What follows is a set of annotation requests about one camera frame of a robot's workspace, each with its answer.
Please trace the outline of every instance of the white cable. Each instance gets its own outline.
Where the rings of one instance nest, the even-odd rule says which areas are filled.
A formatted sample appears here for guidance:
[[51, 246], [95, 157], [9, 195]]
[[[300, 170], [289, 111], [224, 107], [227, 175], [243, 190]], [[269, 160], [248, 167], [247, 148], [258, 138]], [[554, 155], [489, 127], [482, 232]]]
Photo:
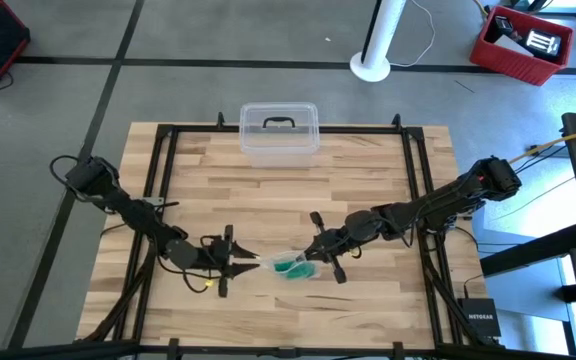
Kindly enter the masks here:
[[432, 14], [430, 14], [430, 11], [428, 11], [428, 9], [426, 9], [425, 7], [419, 5], [417, 3], [417, 1], [415, 0], [410, 0], [412, 1], [413, 4], [415, 4], [418, 8], [420, 8], [421, 10], [425, 11], [426, 14], [428, 14], [428, 22], [430, 24], [430, 28], [432, 29], [432, 38], [430, 38], [430, 43], [428, 44], [428, 47], [426, 47], [426, 50], [422, 51], [421, 54], [419, 54], [419, 57], [417, 57], [417, 60], [415, 60], [415, 62], [413, 62], [412, 64], [397, 64], [397, 63], [390, 63], [390, 65], [394, 65], [394, 66], [400, 66], [400, 67], [411, 67], [413, 65], [417, 65], [417, 63], [419, 62], [419, 60], [421, 60], [421, 58], [426, 55], [426, 53], [428, 52], [428, 50], [430, 50], [430, 48], [432, 47], [432, 44], [435, 42], [435, 25], [432, 23]]

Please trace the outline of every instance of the floor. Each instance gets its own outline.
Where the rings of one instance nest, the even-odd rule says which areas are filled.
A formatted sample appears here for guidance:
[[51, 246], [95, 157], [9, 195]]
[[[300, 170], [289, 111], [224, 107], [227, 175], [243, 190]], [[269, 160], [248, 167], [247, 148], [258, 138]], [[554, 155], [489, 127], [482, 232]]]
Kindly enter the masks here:
[[[381, 83], [361, 82], [345, 64], [361, 50], [373, 3], [331, 2], [7, 1], [33, 41], [11, 69], [15, 84], [0, 92], [0, 348], [10, 340], [52, 225], [60, 222], [64, 191], [47, 164], [82, 147], [118, 163], [132, 121], [214, 122], [222, 111], [227, 122], [237, 122], [240, 107], [253, 101], [309, 101], [322, 123], [386, 124], [400, 113], [405, 124], [450, 126], [465, 171], [479, 158], [512, 157], [558, 137], [561, 114], [576, 112], [576, 75], [555, 75], [535, 87], [472, 73], [468, 56], [482, 18], [468, 0], [458, 6], [417, 0], [437, 29], [421, 66], [399, 69]], [[547, 18], [575, 30], [569, 67], [576, 69], [576, 20]], [[390, 61], [413, 61], [425, 48], [431, 35], [426, 19], [406, 5]], [[129, 23], [134, 33], [126, 33]], [[570, 173], [563, 160], [522, 173], [522, 192], [487, 207], [483, 229], [528, 237], [552, 230], [529, 214], [552, 209], [559, 196], [574, 198], [574, 181], [497, 218]], [[553, 215], [560, 226], [576, 219], [574, 207], [566, 211]], [[72, 340], [103, 223], [104, 214], [89, 205], [72, 207], [26, 346]], [[508, 284], [495, 281], [501, 284], [489, 282], [491, 292]], [[517, 309], [508, 307], [507, 339], [529, 332], [513, 315]]]

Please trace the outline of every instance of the white pole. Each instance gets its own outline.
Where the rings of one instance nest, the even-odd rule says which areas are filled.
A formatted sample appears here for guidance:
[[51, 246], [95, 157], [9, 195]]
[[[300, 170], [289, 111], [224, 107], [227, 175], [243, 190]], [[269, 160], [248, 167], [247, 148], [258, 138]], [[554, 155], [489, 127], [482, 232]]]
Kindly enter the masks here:
[[360, 79], [377, 82], [390, 73], [390, 62], [386, 59], [386, 53], [405, 5], [406, 0], [381, 0], [379, 7], [375, 8], [377, 14], [367, 39], [368, 47], [364, 60], [361, 60], [363, 52], [355, 54], [350, 60], [350, 70]]

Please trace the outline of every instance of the red plastic bin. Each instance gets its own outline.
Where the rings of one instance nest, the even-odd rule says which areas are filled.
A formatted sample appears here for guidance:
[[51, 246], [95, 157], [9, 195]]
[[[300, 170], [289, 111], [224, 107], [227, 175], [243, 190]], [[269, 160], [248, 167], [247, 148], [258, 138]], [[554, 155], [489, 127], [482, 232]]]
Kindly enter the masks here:
[[[484, 40], [495, 15], [505, 16], [519, 35], [538, 29], [561, 37], [560, 53], [555, 62], [520, 54]], [[470, 54], [470, 62], [487, 69], [512, 76], [533, 85], [543, 85], [554, 73], [565, 69], [572, 48], [573, 30], [503, 6], [495, 6], [481, 30]]]

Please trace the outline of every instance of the wooden tabletop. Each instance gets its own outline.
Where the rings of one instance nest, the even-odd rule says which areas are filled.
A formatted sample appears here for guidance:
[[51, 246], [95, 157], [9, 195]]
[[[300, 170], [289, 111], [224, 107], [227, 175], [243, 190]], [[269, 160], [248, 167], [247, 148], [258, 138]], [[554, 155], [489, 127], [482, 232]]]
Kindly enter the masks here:
[[[143, 192], [157, 125], [133, 123], [130, 129], [120, 182], [131, 196]], [[458, 175], [448, 128], [427, 126], [424, 132], [439, 187]], [[311, 211], [320, 211], [327, 227], [340, 227], [351, 212], [410, 200], [400, 136], [322, 134], [315, 164], [310, 169], [254, 169], [240, 151], [237, 133], [183, 133], [167, 199], [180, 205], [167, 208], [164, 221], [183, 228], [193, 244], [233, 224], [235, 240], [263, 257], [305, 249], [316, 234]], [[106, 227], [120, 222], [109, 216]], [[468, 222], [459, 225], [471, 231]], [[133, 232], [123, 227], [101, 239], [78, 337], [88, 335], [119, 298], [132, 238]], [[479, 257], [473, 241], [458, 231], [448, 233], [446, 248], [460, 296], [463, 282], [481, 274]], [[216, 287], [194, 294], [181, 276], [156, 267], [142, 343], [166, 345], [169, 338], [179, 338], [188, 346], [381, 349], [401, 341], [407, 349], [434, 348], [416, 243], [409, 249], [401, 241], [374, 241], [360, 259], [346, 255], [340, 262], [348, 276], [342, 285], [326, 264], [319, 278], [306, 281], [286, 281], [260, 268], [230, 281], [226, 299], [218, 297]], [[190, 281], [203, 287], [199, 279]], [[468, 290], [471, 297], [486, 296], [482, 278], [470, 281]], [[439, 303], [449, 341], [445, 305]], [[134, 308], [133, 302], [128, 329]]]

